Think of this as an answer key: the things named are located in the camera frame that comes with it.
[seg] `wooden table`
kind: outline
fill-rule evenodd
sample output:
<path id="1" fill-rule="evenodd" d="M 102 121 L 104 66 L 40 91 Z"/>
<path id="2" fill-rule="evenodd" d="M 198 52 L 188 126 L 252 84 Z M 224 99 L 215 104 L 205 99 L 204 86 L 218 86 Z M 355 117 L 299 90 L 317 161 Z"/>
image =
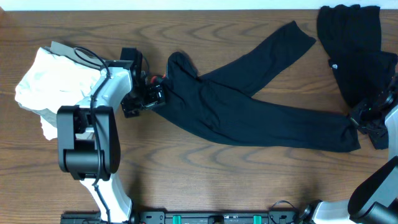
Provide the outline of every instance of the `wooden table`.
<path id="1" fill-rule="evenodd" d="M 296 20 L 317 38 L 318 11 L 6 12 L 0 17 L 0 222 L 57 223 L 64 211 L 97 210 L 88 191 L 58 167 L 57 140 L 39 116 L 20 109 L 15 87 L 39 47 L 82 45 L 105 58 L 137 47 L 152 73 L 183 50 L 201 74 L 249 52 Z M 398 53 L 398 11 L 382 11 L 382 49 Z M 255 97 L 282 105 L 347 113 L 320 41 Z M 128 195 L 167 210 L 266 210 L 278 200 L 298 207 L 342 200 L 387 159 L 367 136 L 360 150 L 332 153 L 287 147 L 235 147 L 198 138 L 146 111 L 117 113 Z"/>

